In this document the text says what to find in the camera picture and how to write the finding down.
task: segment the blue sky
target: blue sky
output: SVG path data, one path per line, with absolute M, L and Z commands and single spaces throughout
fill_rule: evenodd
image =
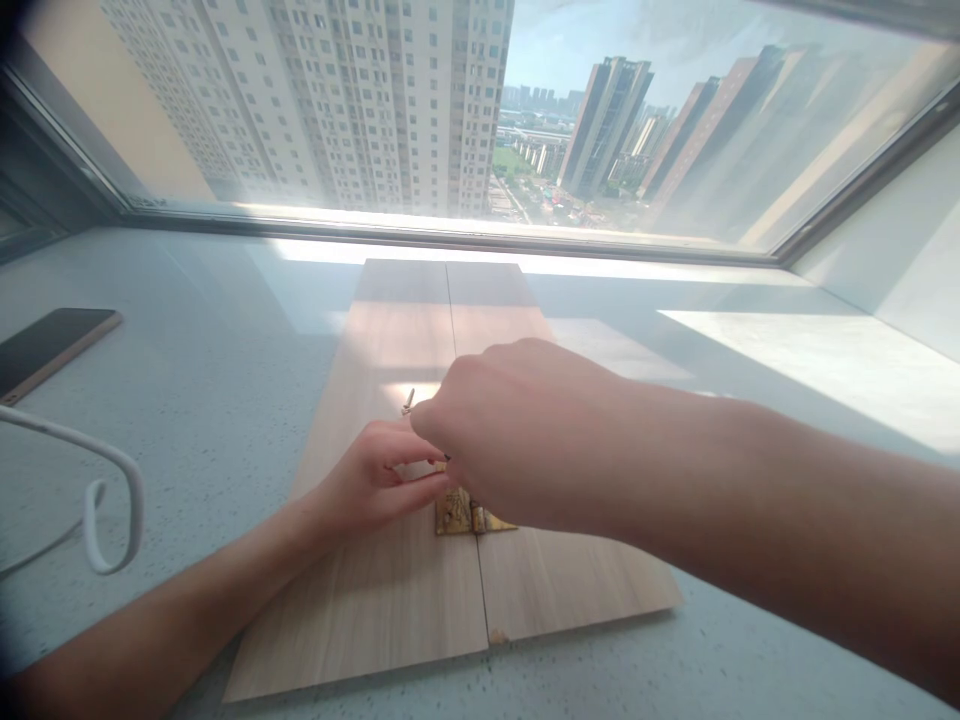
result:
M 586 88 L 594 63 L 623 55 L 652 61 L 647 102 L 679 107 L 694 83 L 726 75 L 737 58 L 767 43 L 810 41 L 828 51 L 886 55 L 904 44 L 886 33 L 736 0 L 516 0 L 505 84 L 566 97 Z

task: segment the countertop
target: countertop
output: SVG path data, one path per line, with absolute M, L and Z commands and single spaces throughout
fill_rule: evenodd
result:
M 783 271 L 93 230 L 0 268 L 0 337 L 57 307 L 123 313 L 18 407 L 136 458 L 146 535 L 114 576 L 94 575 L 74 539 L 0 581 L 15 668 L 283 503 L 368 255 L 520 262 L 558 340 L 616 372 L 763 402 L 958 464 L 960 431 L 944 425 L 960 402 L 960 369 Z M 0 560 L 75 519 L 83 488 L 103 472 L 103 542 L 119 552 L 126 500 L 108 466 L 5 425 L 0 458 Z M 174 717 L 957 717 L 831 643 L 675 574 L 686 604 L 673 612 L 221 705 L 234 642 Z

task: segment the phone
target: phone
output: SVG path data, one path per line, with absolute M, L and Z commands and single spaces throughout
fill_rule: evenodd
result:
M 116 310 L 59 308 L 0 343 L 0 403 L 15 405 L 122 320 Z

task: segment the white charging cable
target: white charging cable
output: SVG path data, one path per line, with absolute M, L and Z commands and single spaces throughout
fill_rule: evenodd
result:
M 99 575 L 110 575 L 122 570 L 130 561 L 136 557 L 140 549 L 140 541 L 143 538 L 143 479 L 140 477 L 140 468 L 126 453 L 117 450 L 112 445 L 107 445 L 101 440 L 84 435 L 81 432 L 71 428 L 47 422 L 42 418 L 27 413 L 14 410 L 12 408 L 0 406 L 0 422 L 8 422 L 27 430 L 49 435 L 50 437 L 63 440 L 77 447 L 82 447 L 100 457 L 106 458 L 114 465 L 120 468 L 124 477 L 127 479 L 127 487 L 130 491 L 130 537 L 127 540 L 127 550 L 123 557 L 112 565 L 108 563 L 103 553 L 100 552 L 100 542 L 97 539 L 97 506 L 100 505 L 103 496 L 106 493 L 107 486 L 103 480 L 94 480 L 87 486 L 84 496 L 83 516 L 80 520 L 70 526 L 66 532 L 57 537 L 53 542 L 47 543 L 39 550 L 29 553 L 5 567 L 0 568 L 0 576 L 6 575 L 17 568 L 21 568 L 29 562 L 40 557 L 44 553 L 52 550 L 69 537 L 70 533 L 76 530 L 77 526 L 83 525 L 83 542 L 87 551 L 87 560 L 90 567 Z

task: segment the brass hinge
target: brass hinge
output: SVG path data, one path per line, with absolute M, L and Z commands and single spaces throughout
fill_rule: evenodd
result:
M 437 470 L 443 470 L 444 463 L 437 463 Z M 516 525 L 504 522 L 489 510 L 470 499 L 463 488 L 447 490 L 436 504 L 437 535 L 463 535 L 473 533 L 483 535 L 488 532 L 516 530 Z

